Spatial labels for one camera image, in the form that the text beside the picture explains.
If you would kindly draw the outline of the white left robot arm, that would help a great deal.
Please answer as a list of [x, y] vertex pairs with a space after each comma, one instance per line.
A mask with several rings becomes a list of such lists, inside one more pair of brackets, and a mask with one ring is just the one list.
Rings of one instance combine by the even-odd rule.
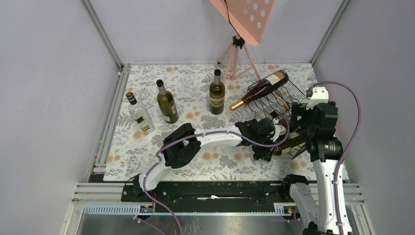
[[286, 127], [268, 118], [210, 130], [196, 129], [191, 123], [185, 123], [164, 139], [162, 148], [156, 152], [156, 163], [133, 178], [133, 195], [140, 201], [148, 200], [152, 190], [171, 170], [188, 165], [204, 149], [250, 146], [254, 159], [270, 161], [278, 138], [286, 131]]

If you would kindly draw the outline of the green wine bottle grey cap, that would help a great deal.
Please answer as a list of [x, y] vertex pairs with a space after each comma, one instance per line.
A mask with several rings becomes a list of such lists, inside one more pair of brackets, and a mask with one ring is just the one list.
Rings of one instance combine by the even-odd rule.
[[306, 135], [299, 134], [295, 137], [287, 139], [284, 143], [277, 146], [272, 153], [272, 156], [281, 156], [289, 153], [293, 149], [299, 150], [306, 142]]

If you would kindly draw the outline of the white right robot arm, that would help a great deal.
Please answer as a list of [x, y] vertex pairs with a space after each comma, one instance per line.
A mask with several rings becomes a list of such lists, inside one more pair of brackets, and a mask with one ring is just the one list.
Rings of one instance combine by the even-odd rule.
[[308, 180], [301, 175], [287, 175], [279, 192], [288, 202], [294, 201], [300, 215], [304, 235], [351, 235], [346, 211], [340, 162], [343, 145], [335, 137], [338, 109], [335, 102], [319, 103], [313, 108], [293, 104], [291, 126], [299, 127], [305, 137], [318, 187], [318, 200], [311, 194]]

